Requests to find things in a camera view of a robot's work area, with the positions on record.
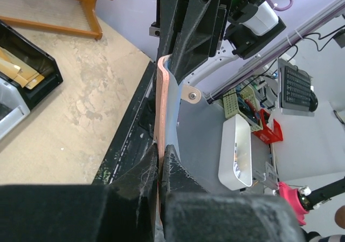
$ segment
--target wooden chair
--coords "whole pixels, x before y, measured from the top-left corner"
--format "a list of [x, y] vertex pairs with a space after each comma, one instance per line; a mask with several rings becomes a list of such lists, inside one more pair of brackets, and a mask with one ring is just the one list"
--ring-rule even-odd
[[97, 0], [0, 0], [0, 19], [28, 27], [101, 39]]

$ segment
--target light green plastic basket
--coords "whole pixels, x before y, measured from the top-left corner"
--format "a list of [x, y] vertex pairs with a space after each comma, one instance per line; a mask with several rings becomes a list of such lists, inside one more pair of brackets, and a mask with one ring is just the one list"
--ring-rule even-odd
[[[244, 99], [248, 99], [255, 106], [257, 111], [260, 111], [260, 108], [258, 108], [257, 106], [254, 90], [250, 86], [247, 86], [243, 90], [241, 90], [240, 94]], [[263, 125], [261, 121], [260, 121], [260, 125], [257, 125], [239, 110], [235, 88], [233, 88], [232, 90], [230, 90], [228, 93], [224, 95], [223, 104], [224, 104], [225, 118], [230, 119], [236, 114], [239, 114], [249, 123], [251, 132], [256, 132], [258, 130], [263, 129]]]

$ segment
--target black mouse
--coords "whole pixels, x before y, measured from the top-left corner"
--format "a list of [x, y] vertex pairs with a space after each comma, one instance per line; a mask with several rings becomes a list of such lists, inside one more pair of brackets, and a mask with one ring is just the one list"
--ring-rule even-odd
[[314, 91], [310, 91], [311, 94], [310, 94], [310, 106], [309, 106], [309, 111], [310, 112], [314, 112], [316, 111], [316, 109], [318, 108], [318, 105], [319, 105], [319, 101], [318, 101], [318, 98], [317, 96], [315, 95]]

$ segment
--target beige tile floor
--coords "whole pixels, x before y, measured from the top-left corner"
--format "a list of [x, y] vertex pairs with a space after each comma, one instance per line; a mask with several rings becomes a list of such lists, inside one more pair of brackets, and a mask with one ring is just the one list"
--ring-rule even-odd
[[64, 78], [0, 141], [0, 184], [91, 183], [149, 58], [100, 20], [103, 38], [18, 29]]

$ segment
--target screw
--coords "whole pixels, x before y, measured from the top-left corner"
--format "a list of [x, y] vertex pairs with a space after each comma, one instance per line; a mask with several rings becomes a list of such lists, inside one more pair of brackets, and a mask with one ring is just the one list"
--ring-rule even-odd
[[195, 94], [195, 93], [190, 93], [190, 94], [189, 94], [189, 98], [190, 98], [191, 100], [196, 99], [196, 94]]

